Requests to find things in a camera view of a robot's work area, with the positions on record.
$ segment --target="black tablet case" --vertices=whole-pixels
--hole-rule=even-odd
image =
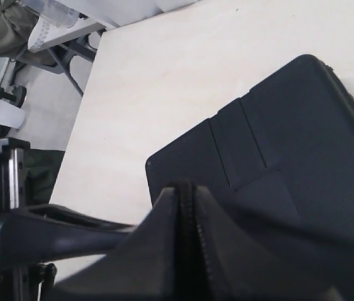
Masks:
[[[299,56],[152,155],[146,172],[152,201],[187,178],[231,215],[244,206],[354,238],[354,99],[330,67]]]

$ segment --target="floor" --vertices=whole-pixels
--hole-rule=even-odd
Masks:
[[[97,34],[90,38],[93,47],[97,47],[99,41]],[[92,63],[80,57],[71,62],[71,74],[82,90],[91,67]],[[81,103],[73,85],[64,74],[56,75],[32,66],[18,74],[16,84],[28,89],[22,107],[26,121],[19,130],[11,130],[9,136],[29,141],[34,149],[65,151]]]

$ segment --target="olive green jacket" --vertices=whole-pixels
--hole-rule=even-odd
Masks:
[[[0,57],[22,58],[37,64],[52,65],[54,60],[48,51],[38,53],[23,52],[38,17],[15,0],[0,0]]]

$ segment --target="white object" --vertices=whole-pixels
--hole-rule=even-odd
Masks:
[[[25,120],[25,111],[0,99],[0,125],[19,129]]]
[[[28,50],[38,52],[105,28],[94,19],[78,19],[71,28],[56,27],[39,18],[28,40]]]
[[[107,28],[128,25],[181,8],[198,0],[58,0]]]
[[[34,12],[45,18],[57,27],[70,28],[79,18],[79,12],[71,9],[56,0],[18,0],[18,2],[31,8]]]
[[[205,0],[105,33],[51,202],[139,223],[146,159],[303,53],[354,97],[354,1]],[[97,258],[59,262],[58,278]]]

